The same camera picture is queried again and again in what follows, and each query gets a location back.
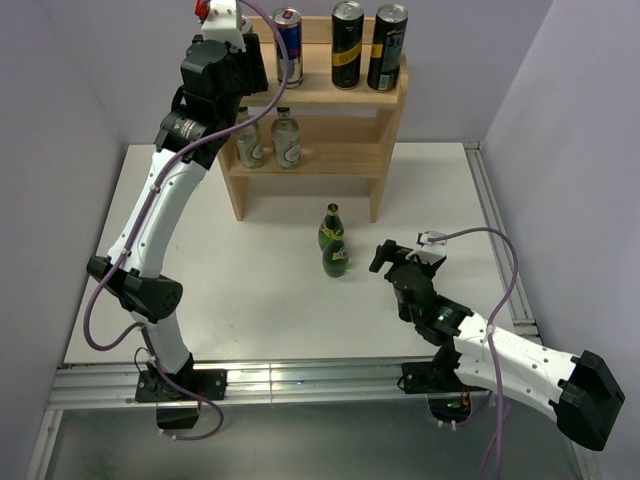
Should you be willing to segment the silver blue white can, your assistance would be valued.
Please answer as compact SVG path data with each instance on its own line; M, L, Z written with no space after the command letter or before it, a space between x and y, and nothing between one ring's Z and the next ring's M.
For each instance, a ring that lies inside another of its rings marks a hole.
M242 35L249 34L253 32L252 21L249 17L242 15L240 17L240 32Z

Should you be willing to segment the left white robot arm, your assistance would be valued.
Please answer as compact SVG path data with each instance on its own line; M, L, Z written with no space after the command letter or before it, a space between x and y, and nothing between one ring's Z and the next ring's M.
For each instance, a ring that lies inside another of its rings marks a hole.
M228 42L194 37L180 65L182 84L154 141L151 167L121 236L87 271L128 311L150 354L147 386L183 399L197 390L194 360L179 328L182 285L162 273L169 241L196 187L231 136L243 97L267 91L259 37Z

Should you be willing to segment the green glass bottle front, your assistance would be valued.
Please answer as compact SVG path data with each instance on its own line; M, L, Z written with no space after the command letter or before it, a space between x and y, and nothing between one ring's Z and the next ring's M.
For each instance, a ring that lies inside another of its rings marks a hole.
M333 278L341 277L347 273L349 263L350 254L346 241L342 236L334 237L323 251L324 272Z

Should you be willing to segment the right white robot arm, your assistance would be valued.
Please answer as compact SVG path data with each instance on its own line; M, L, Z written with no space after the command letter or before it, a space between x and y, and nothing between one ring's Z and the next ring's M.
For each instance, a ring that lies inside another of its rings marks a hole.
M489 326L470 308L438 294L433 279L446 259L440 247L410 249L386 240L370 271L391 265L399 317L437 347L430 361L402 365L407 394L484 389L527 405L554 421L570 440L605 448L625 395L605 360L584 351L560 352Z

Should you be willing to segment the clear glass bottle front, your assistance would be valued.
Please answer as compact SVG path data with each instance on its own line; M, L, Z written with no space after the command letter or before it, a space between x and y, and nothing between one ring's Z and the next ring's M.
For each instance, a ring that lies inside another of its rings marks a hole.
M262 136L257 123L236 131L234 141L240 163L244 167L256 169L264 164Z

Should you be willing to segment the red blue silver can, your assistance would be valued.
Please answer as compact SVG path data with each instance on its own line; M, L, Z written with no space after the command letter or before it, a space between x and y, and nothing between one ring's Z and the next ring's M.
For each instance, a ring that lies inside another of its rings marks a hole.
M282 50L278 42L275 42L277 78L282 82L284 75L288 74L286 85L288 88L295 88L303 80L302 17L297 10L283 7L273 12L272 19L285 46Z

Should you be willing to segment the clear glass bottle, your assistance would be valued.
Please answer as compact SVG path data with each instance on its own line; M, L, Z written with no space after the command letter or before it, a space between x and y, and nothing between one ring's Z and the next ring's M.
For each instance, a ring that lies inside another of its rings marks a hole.
M289 107L277 107L271 125L272 152L283 169L296 168L301 156L300 129Z
M244 167L256 169L264 164L262 136L257 123L236 131L234 141L240 163Z

